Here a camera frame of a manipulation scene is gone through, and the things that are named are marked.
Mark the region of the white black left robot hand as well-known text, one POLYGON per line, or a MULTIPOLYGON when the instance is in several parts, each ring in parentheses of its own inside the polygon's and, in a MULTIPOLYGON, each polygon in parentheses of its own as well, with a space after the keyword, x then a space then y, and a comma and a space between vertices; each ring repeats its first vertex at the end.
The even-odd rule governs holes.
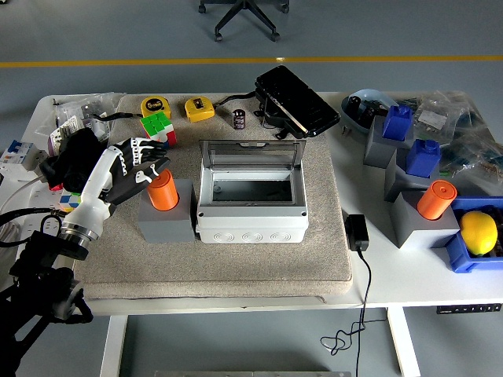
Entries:
POLYGON ((81 202, 61 226, 63 236, 95 240, 114 208, 146 189, 169 165, 163 142, 132 137, 101 154, 81 193, 81 202))

